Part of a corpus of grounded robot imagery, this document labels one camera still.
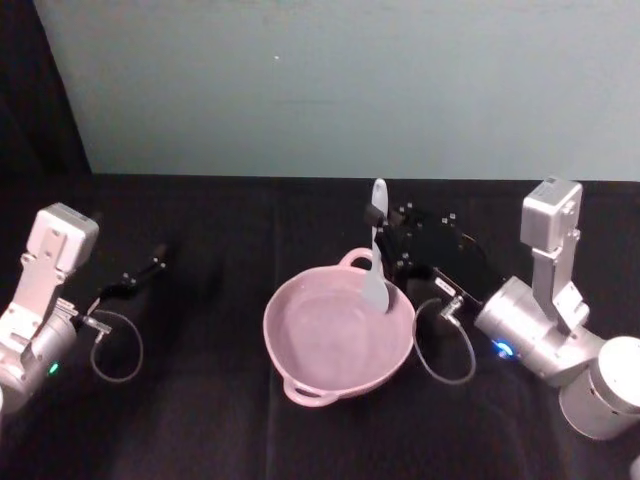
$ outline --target white spatula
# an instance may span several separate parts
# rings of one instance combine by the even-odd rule
[[[387,216],[389,210],[389,195],[387,184],[381,178],[377,179],[373,185],[371,194],[371,204]],[[363,298],[376,310],[386,312],[389,309],[389,290],[382,274],[382,259],[380,250],[376,245],[376,228],[371,232],[371,270],[367,272],[362,288]]]

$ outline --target pink ceramic pot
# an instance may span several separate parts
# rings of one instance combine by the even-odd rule
[[[273,295],[264,313],[264,338],[284,392],[307,407],[366,393],[384,383],[413,346],[415,310],[386,282],[386,314],[362,298],[366,271],[352,266],[371,260],[371,250],[347,253],[338,265],[295,276]]]

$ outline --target light blue wall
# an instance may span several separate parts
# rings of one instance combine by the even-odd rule
[[[637,0],[37,0],[95,171],[640,180]]]

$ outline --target gray cable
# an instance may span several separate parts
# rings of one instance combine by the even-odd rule
[[[469,339],[469,335],[467,335],[467,332],[465,332],[464,327],[460,324],[460,322],[458,320],[456,320],[453,317],[445,317],[447,320],[449,320],[459,331],[460,334],[462,335],[462,338],[464,339],[464,342],[467,345],[467,349],[469,351],[469,360],[471,362],[471,366],[469,368],[469,373],[467,373],[464,377],[462,378],[457,378],[457,379],[450,379],[450,378],[445,378],[441,375],[438,375],[427,363],[427,361],[424,359],[424,356],[422,355],[422,352],[420,351],[420,348],[418,347],[418,339],[416,337],[416,332],[417,332],[417,325],[418,325],[418,318],[420,317],[420,314],[422,313],[422,310],[431,305],[432,302],[438,302],[439,299],[437,298],[431,298],[427,301],[425,301],[422,305],[420,305],[420,307],[418,308],[418,310],[416,310],[416,316],[415,316],[415,321],[416,321],[416,329],[413,333],[413,347],[416,351],[416,353],[418,354],[418,358],[420,358],[420,361],[422,362],[422,365],[424,366],[424,368],[427,370],[427,372],[429,372],[429,374],[435,378],[436,380],[438,380],[439,382],[445,383],[447,385],[452,385],[452,386],[459,386],[459,385],[464,385],[465,383],[468,383],[469,381],[471,381],[471,379],[475,376],[476,374],[476,352],[473,349],[473,345],[471,344],[471,340]]]
[[[138,340],[138,345],[140,347],[140,357],[138,359],[138,364],[136,365],[136,368],[133,370],[133,372],[131,372],[126,377],[115,378],[115,377],[110,377],[109,375],[106,375],[105,373],[102,372],[102,370],[100,370],[100,368],[98,368],[98,365],[96,364],[96,352],[98,351],[98,345],[100,345],[101,341],[104,339],[102,335],[99,335],[98,337],[96,337],[96,342],[94,343],[93,348],[91,349],[91,355],[89,357],[89,360],[91,362],[91,368],[93,368],[93,371],[95,372],[96,375],[98,375],[101,379],[109,383],[126,383],[130,380],[133,380],[133,378],[136,375],[138,375],[138,373],[140,373],[140,370],[142,369],[142,363],[144,361],[144,343],[142,341],[142,336],[140,335],[138,328],[133,324],[131,320],[129,320],[127,317],[119,313],[112,312],[110,310],[95,310],[95,307],[94,307],[94,310],[92,310],[92,313],[93,312],[105,314],[105,315],[112,315],[116,318],[119,318],[120,320],[123,320],[125,323],[127,323],[133,329],[133,333],[135,333],[136,339]]]

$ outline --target table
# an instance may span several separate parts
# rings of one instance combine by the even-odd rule
[[[519,243],[523,197],[538,182],[388,181],[392,203],[455,212],[506,274],[529,281]],[[296,273],[366,246],[371,180],[87,176],[0,179],[0,305],[20,275],[36,212],[61,201],[103,214],[90,262],[64,298],[86,301],[166,239],[182,250],[131,302],[145,339],[134,382],[112,386],[88,367],[82,332],[57,375],[8,418],[0,477],[31,479],[627,479],[640,428],[582,438],[557,392],[505,362],[479,333],[467,387],[436,383],[412,354],[361,398],[308,410],[286,399],[262,337],[262,313]],[[599,335],[640,336],[640,186],[585,183],[574,280]],[[126,338],[121,362],[133,356]]]

